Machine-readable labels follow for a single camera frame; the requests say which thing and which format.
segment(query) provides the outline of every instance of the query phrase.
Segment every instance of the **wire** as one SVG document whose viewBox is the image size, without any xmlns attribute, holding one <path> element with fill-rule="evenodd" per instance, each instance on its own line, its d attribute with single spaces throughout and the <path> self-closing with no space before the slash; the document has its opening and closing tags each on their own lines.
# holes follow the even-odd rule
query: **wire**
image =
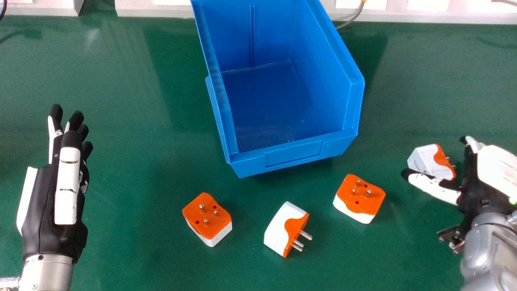
<svg viewBox="0 0 517 291">
<path fill-rule="evenodd" d="M 517 2 L 514 2 L 512 0 L 492 0 L 492 2 L 500 2 L 500 3 L 505 3 L 505 4 L 517 6 Z"/>
<path fill-rule="evenodd" d="M 5 10 L 7 10 L 7 0 L 4 0 L 2 11 L 0 11 L 0 21 L 2 21 L 2 18 L 4 18 Z"/>
<path fill-rule="evenodd" d="M 336 26 L 336 29 L 338 30 L 340 28 L 350 25 L 350 23 L 352 23 L 359 16 L 359 14 L 361 14 L 365 3 L 366 3 L 366 0 L 361 0 L 361 4 L 359 4 L 359 8 L 357 9 L 357 12 L 355 13 L 354 17 L 350 18 L 350 20 L 348 20 L 347 22 Z"/>
</svg>

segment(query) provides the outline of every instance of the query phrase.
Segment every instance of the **blue plastic bin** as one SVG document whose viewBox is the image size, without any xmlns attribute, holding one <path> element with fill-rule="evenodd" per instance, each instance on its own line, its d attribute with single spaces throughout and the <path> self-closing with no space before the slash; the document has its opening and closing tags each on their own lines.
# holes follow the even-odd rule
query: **blue plastic bin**
<svg viewBox="0 0 517 291">
<path fill-rule="evenodd" d="M 364 78 L 318 0 L 192 0 L 224 156 L 239 177 L 343 154 Z"/>
</svg>

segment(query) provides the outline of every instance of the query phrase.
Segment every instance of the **robotic hand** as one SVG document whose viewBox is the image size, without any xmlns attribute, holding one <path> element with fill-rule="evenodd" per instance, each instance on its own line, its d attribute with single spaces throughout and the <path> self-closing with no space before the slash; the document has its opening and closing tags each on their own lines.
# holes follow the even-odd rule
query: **robotic hand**
<svg viewBox="0 0 517 291">
<path fill-rule="evenodd" d="M 517 157 L 467 136 L 461 186 L 412 169 L 402 177 L 465 214 L 460 225 L 438 232 L 455 254 L 463 251 L 462 291 L 517 290 Z"/>
<path fill-rule="evenodd" d="M 48 117 L 49 164 L 28 167 L 25 176 L 16 220 L 23 238 L 22 275 L 0 279 L 0 290 L 70 290 L 73 266 L 86 246 L 88 229 L 81 218 L 93 146 L 84 142 L 88 127 L 81 112 L 64 131 L 62 117 L 61 106 L 54 105 Z"/>
</svg>

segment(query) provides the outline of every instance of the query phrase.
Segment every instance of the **orange and white plug adapter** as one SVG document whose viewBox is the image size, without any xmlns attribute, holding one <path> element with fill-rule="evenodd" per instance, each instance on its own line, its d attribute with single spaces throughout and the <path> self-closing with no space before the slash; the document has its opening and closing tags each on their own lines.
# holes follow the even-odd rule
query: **orange and white plug adapter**
<svg viewBox="0 0 517 291">
<path fill-rule="evenodd" d="M 303 251 L 303 243 L 298 236 L 312 240 L 312 236 L 303 228 L 309 214 L 298 206 L 287 201 L 280 207 L 264 233 L 264 244 L 282 257 L 287 257 L 291 248 Z"/>
<path fill-rule="evenodd" d="M 407 166 L 411 170 L 435 176 L 438 179 L 452 181 L 456 178 L 455 166 L 451 165 L 444 150 L 437 143 L 415 148 L 407 159 Z"/>
<path fill-rule="evenodd" d="M 356 175 L 346 175 L 334 202 L 336 209 L 353 219 L 368 224 L 379 212 L 386 193 Z"/>
<path fill-rule="evenodd" d="M 230 214 L 208 193 L 201 193 L 182 212 L 190 229 L 211 248 L 232 231 Z"/>
</svg>

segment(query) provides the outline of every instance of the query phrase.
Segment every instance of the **gray cable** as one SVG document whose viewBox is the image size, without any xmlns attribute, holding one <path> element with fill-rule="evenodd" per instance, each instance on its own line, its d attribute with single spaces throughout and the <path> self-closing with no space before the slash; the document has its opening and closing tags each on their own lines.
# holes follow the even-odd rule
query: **gray cable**
<svg viewBox="0 0 517 291">
<path fill-rule="evenodd" d="M 343 27 L 349 25 L 350 23 L 352 23 L 359 16 L 359 14 L 361 14 L 365 2 L 366 1 L 361 0 L 361 4 L 359 4 L 359 8 L 357 9 L 357 12 L 355 13 L 354 17 L 352 17 L 347 22 L 345 22 L 345 23 L 343 23 L 341 25 L 336 26 L 336 29 L 338 30 L 338 29 L 343 28 Z"/>
<path fill-rule="evenodd" d="M 492 0 L 492 2 L 499 2 L 499 3 L 505 3 L 505 4 L 517 6 L 517 2 L 514 2 L 512 0 Z"/>
</svg>

